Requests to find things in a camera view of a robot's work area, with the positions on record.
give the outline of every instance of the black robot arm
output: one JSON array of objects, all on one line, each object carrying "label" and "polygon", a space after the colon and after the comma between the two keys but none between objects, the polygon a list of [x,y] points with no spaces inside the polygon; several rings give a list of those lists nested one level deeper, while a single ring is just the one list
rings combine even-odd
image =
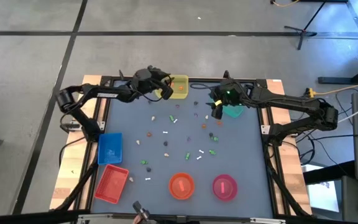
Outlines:
[{"label": "black robot arm", "polygon": [[[131,80],[117,87],[90,84],[69,86],[60,90],[56,96],[57,103],[60,111],[64,114],[72,115],[82,125],[81,129],[87,141],[97,142],[101,134],[98,123],[96,120],[87,117],[81,110],[81,107],[89,99],[113,98],[121,102],[130,103],[146,93],[162,89],[162,98],[167,100],[173,93],[173,90],[170,88],[172,79],[169,75],[169,73],[165,73],[159,68],[148,66],[138,70]],[[73,93],[81,93],[83,96],[76,102]]]},{"label": "black robot arm", "polygon": [[300,134],[312,129],[330,131],[337,127],[338,110],[323,99],[279,95],[261,86],[242,86],[237,80],[230,78],[228,71],[225,71],[223,78],[225,79],[221,84],[212,88],[209,94],[214,103],[207,103],[212,108],[211,116],[216,119],[222,118],[223,106],[227,105],[249,108],[274,106],[309,115],[307,118],[288,124],[265,125],[262,136],[265,142],[273,146],[281,146],[282,141],[289,134]]}]

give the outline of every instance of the gray floor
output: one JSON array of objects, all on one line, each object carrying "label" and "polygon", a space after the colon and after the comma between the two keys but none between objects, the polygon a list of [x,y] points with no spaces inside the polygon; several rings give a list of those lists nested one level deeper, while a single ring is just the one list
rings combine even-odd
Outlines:
[{"label": "gray floor", "polygon": [[[358,0],[352,0],[358,13]],[[0,30],[72,30],[80,0],[0,0]],[[292,7],[269,1],[89,1],[80,30],[286,31],[303,27],[320,3]],[[358,32],[344,4],[327,3],[311,29]],[[0,215],[9,211],[34,134],[50,97],[68,37],[0,37]],[[282,79],[289,95],[306,87],[318,92],[341,88],[319,85],[318,76],[351,77],[358,72],[358,40],[307,39],[297,51],[289,37],[77,37],[62,87],[80,84],[84,74],[132,75],[150,64],[192,77],[221,77],[229,70],[238,78]],[[339,94],[350,107],[350,91]],[[338,108],[334,95],[326,99]],[[293,118],[298,113],[291,113]],[[48,209],[58,172],[58,151],[67,135],[58,127],[55,108],[24,212]],[[315,137],[350,134],[349,123]],[[337,162],[353,159],[352,139],[324,140]],[[300,143],[301,151],[309,149]],[[317,144],[315,161],[333,164]]]}]

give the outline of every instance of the blue plastic bin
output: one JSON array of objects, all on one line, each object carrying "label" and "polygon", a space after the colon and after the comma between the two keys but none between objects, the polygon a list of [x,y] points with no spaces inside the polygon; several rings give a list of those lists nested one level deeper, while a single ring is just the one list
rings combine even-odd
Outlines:
[{"label": "blue plastic bin", "polygon": [[101,134],[99,137],[98,164],[122,162],[122,133]]}]

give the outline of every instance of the red plastic bin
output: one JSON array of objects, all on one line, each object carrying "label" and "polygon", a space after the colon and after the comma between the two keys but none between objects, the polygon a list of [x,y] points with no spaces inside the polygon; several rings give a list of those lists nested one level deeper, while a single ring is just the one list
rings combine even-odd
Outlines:
[{"label": "red plastic bin", "polygon": [[127,181],[128,173],[127,169],[107,165],[94,197],[117,204]]}]

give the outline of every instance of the wooden table frame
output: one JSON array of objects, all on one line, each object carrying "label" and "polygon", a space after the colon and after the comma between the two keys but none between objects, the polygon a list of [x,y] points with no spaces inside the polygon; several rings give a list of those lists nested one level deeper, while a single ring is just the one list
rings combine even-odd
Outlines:
[{"label": "wooden table frame", "polygon": [[[101,75],[85,75],[83,83],[90,83],[92,85],[112,85],[112,79],[113,77],[102,77]],[[281,80],[262,81],[265,81],[264,85],[267,85],[272,93],[284,94]],[[98,121],[105,121],[108,115],[109,100],[90,99],[81,109],[87,116],[96,118]],[[260,120],[263,121],[263,124],[269,124],[269,120],[273,121],[273,123],[280,124],[291,122],[289,112],[285,109],[266,108],[261,109],[259,112]],[[70,132],[67,138],[67,143],[82,137],[83,133],[81,131]],[[291,137],[286,137],[285,141],[296,144],[295,140]],[[92,163],[96,147],[97,143],[87,143],[85,140],[78,141],[66,147],[63,153],[62,164],[58,173],[55,190],[53,191],[52,201],[50,203],[51,209],[62,204],[64,199],[74,189],[86,168]],[[272,147],[269,147],[268,149],[270,154],[275,151],[275,156],[271,158],[271,161],[279,176],[285,181],[287,189],[291,192],[294,199],[301,205],[302,209],[311,214],[309,197],[303,179],[298,151],[295,147],[285,143],[276,149]],[[70,209],[90,208],[91,200],[89,200],[89,198],[93,198],[94,192],[94,184],[90,183],[94,183],[95,180],[96,175],[92,175],[92,177],[89,178],[82,193],[75,203],[71,205]],[[283,200],[280,189],[271,178],[269,178],[269,183],[274,186],[272,187],[272,192],[275,194],[275,197],[272,197],[272,192],[270,193],[272,201],[276,202],[276,206],[273,205],[274,214],[295,215],[294,211],[288,206],[288,203]]]}]

